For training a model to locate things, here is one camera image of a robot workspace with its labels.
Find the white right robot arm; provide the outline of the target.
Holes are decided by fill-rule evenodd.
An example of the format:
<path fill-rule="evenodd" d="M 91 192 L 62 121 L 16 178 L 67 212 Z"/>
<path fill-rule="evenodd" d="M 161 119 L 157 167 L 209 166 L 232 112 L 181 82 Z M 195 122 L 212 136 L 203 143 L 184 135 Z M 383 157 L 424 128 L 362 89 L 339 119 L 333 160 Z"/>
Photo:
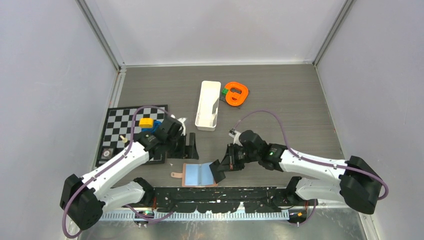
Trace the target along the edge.
<path fill-rule="evenodd" d="M 329 159 L 296 151 L 286 145 L 267 143 L 251 130 L 230 130 L 233 142 L 222 160 L 210 164 L 216 183 L 226 172 L 241 171 L 247 163 L 257 162 L 270 171 L 294 173 L 283 190 L 283 201 L 299 205 L 310 200 L 345 203 L 351 209 L 372 215 L 383 183 L 377 173 L 360 157 Z"/>

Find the brown leather card holder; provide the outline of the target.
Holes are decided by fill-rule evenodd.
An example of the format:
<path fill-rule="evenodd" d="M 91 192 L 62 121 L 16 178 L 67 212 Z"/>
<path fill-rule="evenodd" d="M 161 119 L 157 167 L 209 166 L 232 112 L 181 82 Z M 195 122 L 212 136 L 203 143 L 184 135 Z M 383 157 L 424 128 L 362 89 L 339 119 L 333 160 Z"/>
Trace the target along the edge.
<path fill-rule="evenodd" d="M 212 162 L 194 164 L 184 163 L 182 172 L 172 172 L 170 176 L 181 179 L 181 186 L 188 188 L 217 187 L 210 165 Z"/>

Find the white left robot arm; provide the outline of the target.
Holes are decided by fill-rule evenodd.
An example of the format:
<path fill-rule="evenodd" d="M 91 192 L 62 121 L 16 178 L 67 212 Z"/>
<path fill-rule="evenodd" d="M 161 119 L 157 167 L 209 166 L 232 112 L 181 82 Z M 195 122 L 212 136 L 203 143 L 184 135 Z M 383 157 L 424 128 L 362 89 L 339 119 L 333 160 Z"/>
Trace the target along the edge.
<path fill-rule="evenodd" d="M 59 206 L 63 209 L 62 226 L 67 217 L 81 231 L 94 226 L 101 216 L 122 206 L 138 203 L 148 207 L 153 202 L 153 187 L 139 177 L 130 183 L 114 185 L 135 168 L 154 157 L 176 152 L 186 139 L 185 117 L 167 115 L 154 132 L 141 131 L 112 159 L 81 177 L 70 175 L 64 181 Z"/>

